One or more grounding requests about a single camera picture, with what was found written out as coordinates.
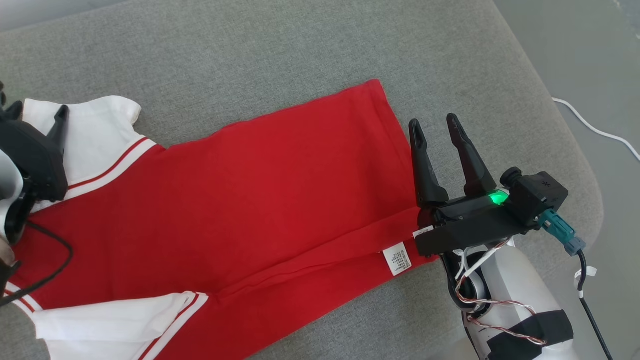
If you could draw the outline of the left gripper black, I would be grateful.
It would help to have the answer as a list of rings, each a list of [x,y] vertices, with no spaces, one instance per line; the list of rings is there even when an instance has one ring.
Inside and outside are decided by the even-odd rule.
[[[68,105],[61,105],[46,135],[20,120],[23,109],[24,103],[20,100],[3,109],[0,150],[27,179],[32,180],[38,199],[62,201],[69,188],[64,153],[70,109]]]

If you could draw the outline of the red shirt with white sleeves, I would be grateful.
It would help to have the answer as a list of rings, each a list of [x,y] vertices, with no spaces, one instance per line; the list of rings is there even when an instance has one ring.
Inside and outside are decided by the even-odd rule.
[[[412,269],[410,147],[381,82],[165,148],[122,96],[68,105],[69,264],[13,303],[51,360],[244,360]],[[5,296],[67,259],[27,227]]]

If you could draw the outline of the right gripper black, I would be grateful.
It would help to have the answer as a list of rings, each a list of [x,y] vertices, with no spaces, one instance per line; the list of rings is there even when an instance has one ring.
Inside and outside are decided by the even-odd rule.
[[[417,219],[421,233],[414,236],[418,254],[443,255],[525,235],[530,226],[506,207],[508,191],[496,189],[493,176],[459,118],[450,112],[446,124],[461,161],[467,196],[452,200],[435,175],[419,120],[414,118],[408,125],[416,203],[422,208]]]

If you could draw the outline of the grey fabric sofa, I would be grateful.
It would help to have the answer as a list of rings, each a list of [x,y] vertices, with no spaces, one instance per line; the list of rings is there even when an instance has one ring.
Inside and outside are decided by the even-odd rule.
[[[569,189],[562,216],[597,241],[595,174],[494,0],[126,0],[0,33],[9,102],[123,96],[163,146],[370,79],[403,126],[420,120],[451,195],[455,113],[494,177],[550,173]]]

